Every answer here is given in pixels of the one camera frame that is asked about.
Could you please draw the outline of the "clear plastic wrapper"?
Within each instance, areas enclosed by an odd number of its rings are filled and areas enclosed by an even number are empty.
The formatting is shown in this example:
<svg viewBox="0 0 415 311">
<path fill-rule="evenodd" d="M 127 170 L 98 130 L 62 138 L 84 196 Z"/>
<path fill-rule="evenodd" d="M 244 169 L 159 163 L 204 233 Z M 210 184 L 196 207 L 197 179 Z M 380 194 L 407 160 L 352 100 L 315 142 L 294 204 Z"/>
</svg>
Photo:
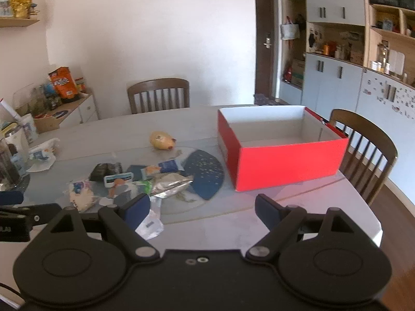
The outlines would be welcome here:
<svg viewBox="0 0 415 311">
<path fill-rule="evenodd" d="M 150 197 L 150 211 L 141 224 L 135 229 L 135 233 L 150 240 L 156 238 L 163 230 L 164 225 L 160 220 L 162 199 Z"/>
</svg>

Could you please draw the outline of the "chicken breast snack packet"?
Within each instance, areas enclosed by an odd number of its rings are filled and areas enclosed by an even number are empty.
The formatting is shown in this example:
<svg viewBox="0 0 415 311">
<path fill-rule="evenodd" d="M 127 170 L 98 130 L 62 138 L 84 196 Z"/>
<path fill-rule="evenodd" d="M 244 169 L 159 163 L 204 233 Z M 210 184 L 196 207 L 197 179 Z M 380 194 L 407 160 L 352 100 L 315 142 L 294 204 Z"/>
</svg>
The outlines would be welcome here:
<svg viewBox="0 0 415 311">
<path fill-rule="evenodd" d="M 103 178 L 105 188 L 108 189 L 108 198 L 115 196 L 115 190 L 121 185 L 125 185 L 134 180 L 133 172 L 118 173 L 113 175 L 106 175 Z"/>
</svg>

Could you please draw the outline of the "clear bag dark contents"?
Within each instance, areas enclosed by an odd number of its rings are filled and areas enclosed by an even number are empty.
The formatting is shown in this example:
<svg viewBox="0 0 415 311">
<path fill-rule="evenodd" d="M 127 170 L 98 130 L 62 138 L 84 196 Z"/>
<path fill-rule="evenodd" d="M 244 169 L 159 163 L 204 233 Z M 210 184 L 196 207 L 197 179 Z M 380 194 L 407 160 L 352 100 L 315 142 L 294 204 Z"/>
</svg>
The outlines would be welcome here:
<svg viewBox="0 0 415 311">
<path fill-rule="evenodd" d="M 122 165 L 119 162 L 108 164 L 108 172 L 110 175 L 123 173 Z"/>
</svg>

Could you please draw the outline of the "silver foil snack packet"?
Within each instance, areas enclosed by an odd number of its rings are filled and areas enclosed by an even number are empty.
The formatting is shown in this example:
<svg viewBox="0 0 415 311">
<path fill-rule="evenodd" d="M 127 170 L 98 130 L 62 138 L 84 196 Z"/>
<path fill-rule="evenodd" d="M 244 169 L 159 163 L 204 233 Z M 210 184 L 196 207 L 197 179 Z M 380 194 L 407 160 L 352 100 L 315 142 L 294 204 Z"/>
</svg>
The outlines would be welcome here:
<svg viewBox="0 0 415 311">
<path fill-rule="evenodd" d="M 165 199 L 187 189 L 193 182 L 193 176 L 183 176 L 178 173 L 160 174 L 152 180 L 150 195 Z"/>
</svg>

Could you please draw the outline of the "black snack packet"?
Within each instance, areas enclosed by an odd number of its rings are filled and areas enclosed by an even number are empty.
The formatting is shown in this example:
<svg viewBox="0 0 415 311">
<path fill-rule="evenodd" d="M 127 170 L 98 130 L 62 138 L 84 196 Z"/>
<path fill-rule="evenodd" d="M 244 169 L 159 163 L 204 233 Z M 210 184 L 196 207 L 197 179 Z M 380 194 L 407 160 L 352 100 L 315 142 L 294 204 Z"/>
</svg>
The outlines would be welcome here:
<svg viewBox="0 0 415 311">
<path fill-rule="evenodd" d="M 109 163 L 97 164 L 89 175 L 89 180 L 94 182 L 103 182 L 107 175 L 114 174 L 114 165 Z"/>
</svg>

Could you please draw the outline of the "blue white snack packet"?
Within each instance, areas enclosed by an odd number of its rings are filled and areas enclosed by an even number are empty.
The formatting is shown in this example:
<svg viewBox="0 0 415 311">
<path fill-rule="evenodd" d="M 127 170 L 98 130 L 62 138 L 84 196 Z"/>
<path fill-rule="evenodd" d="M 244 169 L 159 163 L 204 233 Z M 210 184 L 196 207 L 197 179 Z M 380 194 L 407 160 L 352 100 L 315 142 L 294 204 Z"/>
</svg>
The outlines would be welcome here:
<svg viewBox="0 0 415 311">
<path fill-rule="evenodd" d="M 141 169 L 141 175 L 144 180 L 162 173 L 177 173 L 184 171 L 180 161 L 176 159 L 160 162 L 156 165 L 150 165 Z"/>
</svg>

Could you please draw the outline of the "yellow pig toy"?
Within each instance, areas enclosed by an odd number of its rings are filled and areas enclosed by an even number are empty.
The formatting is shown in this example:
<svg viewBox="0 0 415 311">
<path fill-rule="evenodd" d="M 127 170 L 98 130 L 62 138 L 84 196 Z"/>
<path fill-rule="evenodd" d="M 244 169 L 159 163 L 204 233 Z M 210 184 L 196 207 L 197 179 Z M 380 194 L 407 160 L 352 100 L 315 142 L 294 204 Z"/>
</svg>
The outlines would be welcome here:
<svg viewBox="0 0 415 311">
<path fill-rule="evenodd" d="M 157 150 L 173 150 L 176 145 L 176 139 L 163 131 L 152 132 L 149 141 Z"/>
</svg>

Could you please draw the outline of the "tissue paper pack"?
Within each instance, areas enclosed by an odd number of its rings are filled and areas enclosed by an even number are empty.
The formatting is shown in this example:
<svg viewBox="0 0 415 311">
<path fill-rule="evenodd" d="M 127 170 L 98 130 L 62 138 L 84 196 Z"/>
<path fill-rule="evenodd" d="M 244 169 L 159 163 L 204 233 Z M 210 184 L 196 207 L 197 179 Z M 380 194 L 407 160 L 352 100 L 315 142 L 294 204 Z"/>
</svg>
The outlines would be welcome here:
<svg viewBox="0 0 415 311">
<path fill-rule="evenodd" d="M 137 196 L 139 194 L 150 195 L 153 188 L 152 182 L 148 180 L 133 181 L 131 185 L 134 196 Z"/>
</svg>

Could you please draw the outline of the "crumpled white tissue pack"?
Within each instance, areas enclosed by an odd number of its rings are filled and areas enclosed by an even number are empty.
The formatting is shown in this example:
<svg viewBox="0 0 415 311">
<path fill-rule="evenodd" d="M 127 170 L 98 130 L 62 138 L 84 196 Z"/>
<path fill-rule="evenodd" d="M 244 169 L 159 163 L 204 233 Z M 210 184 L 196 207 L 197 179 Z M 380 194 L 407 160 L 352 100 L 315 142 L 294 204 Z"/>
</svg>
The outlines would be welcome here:
<svg viewBox="0 0 415 311">
<path fill-rule="evenodd" d="M 49 170 L 56 161 L 56 151 L 60 140 L 50 139 L 29 149 L 28 173 L 37 173 Z"/>
</svg>

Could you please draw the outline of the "red cardboard box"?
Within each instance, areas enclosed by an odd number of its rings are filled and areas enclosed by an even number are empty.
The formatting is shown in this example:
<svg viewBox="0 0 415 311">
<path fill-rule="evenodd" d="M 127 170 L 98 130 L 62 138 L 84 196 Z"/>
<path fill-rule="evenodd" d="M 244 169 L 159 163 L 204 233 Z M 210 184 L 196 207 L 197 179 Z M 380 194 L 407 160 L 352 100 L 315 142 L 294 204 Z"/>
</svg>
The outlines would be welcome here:
<svg viewBox="0 0 415 311">
<path fill-rule="evenodd" d="M 221 108 L 217 129 L 237 192 L 335 175 L 349 142 L 302 105 Z"/>
</svg>

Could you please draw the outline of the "right wooden chair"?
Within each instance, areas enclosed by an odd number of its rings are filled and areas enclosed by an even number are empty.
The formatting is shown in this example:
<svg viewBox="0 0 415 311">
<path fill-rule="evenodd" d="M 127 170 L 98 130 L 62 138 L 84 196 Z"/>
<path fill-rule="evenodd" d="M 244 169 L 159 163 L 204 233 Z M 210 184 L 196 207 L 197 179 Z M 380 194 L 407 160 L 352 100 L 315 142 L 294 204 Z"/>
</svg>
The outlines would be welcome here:
<svg viewBox="0 0 415 311">
<path fill-rule="evenodd" d="M 398 159 L 394 142 L 373 122 L 350 110 L 333 110 L 329 124 L 349 139 L 341 173 L 372 205 Z"/>
</svg>

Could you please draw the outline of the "orange snack bag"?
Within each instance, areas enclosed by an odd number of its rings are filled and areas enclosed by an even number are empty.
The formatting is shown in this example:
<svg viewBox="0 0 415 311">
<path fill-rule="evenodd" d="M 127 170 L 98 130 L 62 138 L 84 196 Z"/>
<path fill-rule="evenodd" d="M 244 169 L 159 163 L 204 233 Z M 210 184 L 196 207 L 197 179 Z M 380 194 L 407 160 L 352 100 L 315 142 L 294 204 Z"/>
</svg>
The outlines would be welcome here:
<svg viewBox="0 0 415 311">
<path fill-rule="evenodd" d="M 79 90 L 70 73 L 69 67 L 59 67 L 49 73 L 54 90 L 63 103 L 79 100 Z"/>
</svg>

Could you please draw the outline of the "hanging grey bag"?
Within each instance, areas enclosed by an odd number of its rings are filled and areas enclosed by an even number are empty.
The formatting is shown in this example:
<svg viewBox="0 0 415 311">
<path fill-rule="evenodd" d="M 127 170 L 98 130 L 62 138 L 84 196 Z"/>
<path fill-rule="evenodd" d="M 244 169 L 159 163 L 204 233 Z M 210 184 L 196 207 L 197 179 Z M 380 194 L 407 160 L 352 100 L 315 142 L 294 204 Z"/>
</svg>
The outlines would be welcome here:
<svg viewBox="0 0 415 311">
<path fill-rule="evenodd" d="M 286 21 L 281 25 L 281 39 L 284 41 L 299 39 L 300 29 L 298 24 L 294 24 L 289 16 L 286 17 Z"/>
</svg>

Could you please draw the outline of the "brown door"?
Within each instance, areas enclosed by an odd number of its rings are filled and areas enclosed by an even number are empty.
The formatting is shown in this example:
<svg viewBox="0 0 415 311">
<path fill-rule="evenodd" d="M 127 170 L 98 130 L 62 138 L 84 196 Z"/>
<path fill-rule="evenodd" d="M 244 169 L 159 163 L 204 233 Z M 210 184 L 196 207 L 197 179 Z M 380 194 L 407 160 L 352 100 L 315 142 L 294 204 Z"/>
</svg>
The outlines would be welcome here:
<svg viewBox="0 0 415 311">
<path fill-rule="evenodd" d="M 272 96 L 275 70 L 275 0 L 255 0 L 255 94 Z"/>
</svg>

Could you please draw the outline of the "white wall cabinets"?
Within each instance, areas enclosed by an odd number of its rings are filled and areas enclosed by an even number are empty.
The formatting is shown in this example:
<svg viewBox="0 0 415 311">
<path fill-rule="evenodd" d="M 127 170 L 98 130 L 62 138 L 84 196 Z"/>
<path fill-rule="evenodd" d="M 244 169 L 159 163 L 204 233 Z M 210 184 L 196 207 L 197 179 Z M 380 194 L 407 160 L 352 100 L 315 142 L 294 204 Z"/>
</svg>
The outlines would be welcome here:
<svg viewBox="0 0 415 311">
<path fill-rule="evenodd" d="M 302 104 L 324 118 L 359 113 L 396 145 L 390 180 L 414 196 L 414 12 L 369 0 L 282 0 L 283 20 L 304 26 L 290 41 L 305 60 Z"/>
</svg>

